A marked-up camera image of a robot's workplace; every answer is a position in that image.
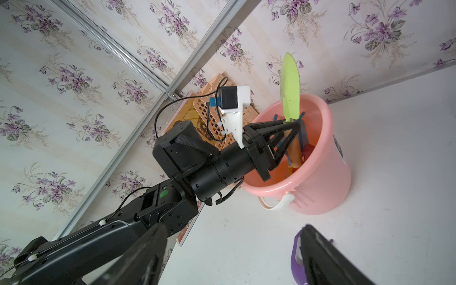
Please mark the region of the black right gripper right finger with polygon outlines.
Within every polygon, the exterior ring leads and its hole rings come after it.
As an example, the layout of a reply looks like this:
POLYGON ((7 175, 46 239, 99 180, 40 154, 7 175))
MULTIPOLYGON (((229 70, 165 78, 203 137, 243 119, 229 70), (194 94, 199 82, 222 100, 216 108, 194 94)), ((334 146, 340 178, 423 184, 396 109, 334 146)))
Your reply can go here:
POLYGON ((309 285, 374 285, 312 225, 302 228, 300 237, 309 285))

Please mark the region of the red shovel wooden handle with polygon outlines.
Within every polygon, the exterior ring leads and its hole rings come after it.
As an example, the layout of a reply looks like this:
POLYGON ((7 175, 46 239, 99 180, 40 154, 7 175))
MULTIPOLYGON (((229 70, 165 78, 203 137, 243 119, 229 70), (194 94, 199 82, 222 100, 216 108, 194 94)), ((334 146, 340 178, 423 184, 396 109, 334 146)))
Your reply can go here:
POLYGON ((315 149, 315 146, 313 146, 313 145, 310 145, 310 144, 304 145, 304 148, 302 149, 302 157, 303 157, 304 162, 309 159, 309 157, 312 154, 314 149, 315 149))

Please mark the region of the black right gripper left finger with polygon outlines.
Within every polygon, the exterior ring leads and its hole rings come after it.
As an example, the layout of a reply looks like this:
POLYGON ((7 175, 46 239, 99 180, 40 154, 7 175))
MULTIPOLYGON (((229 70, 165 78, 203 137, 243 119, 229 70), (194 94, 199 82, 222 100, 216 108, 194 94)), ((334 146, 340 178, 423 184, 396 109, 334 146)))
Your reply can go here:
POLYGON ((94 285, 156 285, 167 244, 167 229, 155 224, 94 285))

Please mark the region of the purple rake pink handle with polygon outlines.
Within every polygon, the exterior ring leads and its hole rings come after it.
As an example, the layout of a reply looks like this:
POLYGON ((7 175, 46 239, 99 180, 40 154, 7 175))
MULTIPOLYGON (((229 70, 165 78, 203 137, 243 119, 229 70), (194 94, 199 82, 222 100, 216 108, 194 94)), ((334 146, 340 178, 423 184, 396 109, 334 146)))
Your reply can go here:
POLYGON ((331 245, 331 242, 325 241, 311 225, 302 228, 295 236, 290 263, 297 285, 331 284, 324 269, 330 261, 324 245, 331 245))

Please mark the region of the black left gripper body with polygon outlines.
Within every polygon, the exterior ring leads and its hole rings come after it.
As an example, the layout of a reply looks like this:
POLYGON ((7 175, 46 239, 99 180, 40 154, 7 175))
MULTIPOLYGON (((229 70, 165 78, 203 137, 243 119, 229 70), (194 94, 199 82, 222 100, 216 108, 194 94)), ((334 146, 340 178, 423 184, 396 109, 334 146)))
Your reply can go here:
POLYGON ((247 134, 247 125, 243 128, 243 143, 257 173, 263 181, 271 178, 270 172, 276 167, 271 167, 273 161, 271 150, 268 146, 269 138, 258 135, 255 137, 247 134))

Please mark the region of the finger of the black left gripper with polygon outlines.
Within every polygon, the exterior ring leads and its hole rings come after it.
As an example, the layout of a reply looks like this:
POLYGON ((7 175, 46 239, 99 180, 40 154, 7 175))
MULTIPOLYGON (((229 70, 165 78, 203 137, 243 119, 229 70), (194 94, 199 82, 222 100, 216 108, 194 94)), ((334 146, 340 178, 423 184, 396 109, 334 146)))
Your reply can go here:
POLYGON ((247 134, 252 137, 262 135, 270 137, 273 135, 284 134, 286 131, 293 129, 293 122, 287 122, 285 119, 278 121, 256 122, 247 125, 247 134))
POLYGON ((271 167, 278 167, 294 138, 300 132, 299 122, 274 122, 269 133, 268 146, 273 161, 271 167))

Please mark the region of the green trowel wooden handle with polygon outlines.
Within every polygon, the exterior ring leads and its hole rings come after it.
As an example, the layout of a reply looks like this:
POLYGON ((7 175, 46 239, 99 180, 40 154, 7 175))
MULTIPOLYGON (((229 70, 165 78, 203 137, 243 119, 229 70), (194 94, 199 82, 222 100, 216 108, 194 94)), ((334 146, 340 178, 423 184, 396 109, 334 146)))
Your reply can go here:
MULTIPOLYGON (((283 115, 286 122, 299 121, 300 116, 300 79, 298 66, 290 53, 285 53, 280 70, 280 96, 283 115)), ((298 131, 288 148, 290 167, 298 169, 302 166, 302 154, 298 131)))

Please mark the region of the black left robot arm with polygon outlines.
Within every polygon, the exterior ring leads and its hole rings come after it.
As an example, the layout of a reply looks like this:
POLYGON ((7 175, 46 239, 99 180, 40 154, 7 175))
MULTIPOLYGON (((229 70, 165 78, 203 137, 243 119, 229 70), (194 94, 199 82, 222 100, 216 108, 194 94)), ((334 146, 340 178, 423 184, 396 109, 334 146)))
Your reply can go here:
POLYGON ((100 220, 55 241, 32 240, 14 260, 14 274, 4 285, 80 285, 82 278, 124 254, 154 225, 170 237, 198 214, 198 203, 217 205, 256 171, 271 177, 300 132, 297 121, 251 123, 241 142, 223 150, 205 142, 192 122, 177 123, 157 141, 154 158, 168 179, 128 194, 119 207, 100 220))

